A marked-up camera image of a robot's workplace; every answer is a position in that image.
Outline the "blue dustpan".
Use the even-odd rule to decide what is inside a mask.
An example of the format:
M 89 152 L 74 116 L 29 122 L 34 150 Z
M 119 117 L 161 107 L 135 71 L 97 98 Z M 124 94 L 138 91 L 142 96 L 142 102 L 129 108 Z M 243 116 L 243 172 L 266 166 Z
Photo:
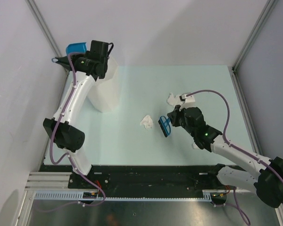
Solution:
M 68 57 L 68 55 L 71 53 L 77 53 L 71 55 L 70 57 L 73 65 L 75 65 L 76 62 L 80 62 L 81 64 L 84 64 L 86 61 L 88 61 L 84 57 L 86 51 L 87 51 L 86 42 L 72 43 L 66 47 L 66 56 Z

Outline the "blue hand brush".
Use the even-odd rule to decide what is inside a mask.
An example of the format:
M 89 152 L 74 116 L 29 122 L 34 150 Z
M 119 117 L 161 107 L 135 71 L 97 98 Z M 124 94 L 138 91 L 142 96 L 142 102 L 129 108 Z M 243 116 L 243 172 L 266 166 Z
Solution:
M 171 134 L 171 121 L 170 118 L 165 116 L 160 116 L 158 123 L 165 137 Z

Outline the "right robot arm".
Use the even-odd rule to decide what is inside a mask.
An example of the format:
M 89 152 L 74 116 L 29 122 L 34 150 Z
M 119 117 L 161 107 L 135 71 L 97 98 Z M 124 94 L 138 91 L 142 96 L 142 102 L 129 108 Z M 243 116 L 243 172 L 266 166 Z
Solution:
M 240 167 L 240 170 L 221 166 L 209 175 L 208 184 L 219 189 L 223 185 L 235 186 L 255 193 L 272 208 L 283 204 L 283 159 L 270 159 L 249 153 L 225 141 L 224 134 L 208 125 L 197 107 L 181 109 L 177 105 L 167 114 L 173 127 L 183 128 L 200 149 L 223 156 Z

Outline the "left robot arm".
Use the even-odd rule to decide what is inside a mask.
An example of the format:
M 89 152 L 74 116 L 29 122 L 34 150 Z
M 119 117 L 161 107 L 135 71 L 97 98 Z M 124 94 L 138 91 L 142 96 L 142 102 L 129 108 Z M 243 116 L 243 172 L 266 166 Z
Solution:
M 52 58 L 52 62 L 72 73 L 73 80 L 58 110 L 50 119 L 43 121 L 43 127 L 50 138 L 50 161 L 58 165 L 67 157 L 73 171 L 80 175 L 78 182 L 84 188 L 92 187 L 95 177 L 89 173 L 92 164 L 83 149 L 85 133 L 75 127 L 75 122 L 90 89 L 96 81 L 105 78 L 113 47 L 112 42 L 92 40 L 90 50 Z

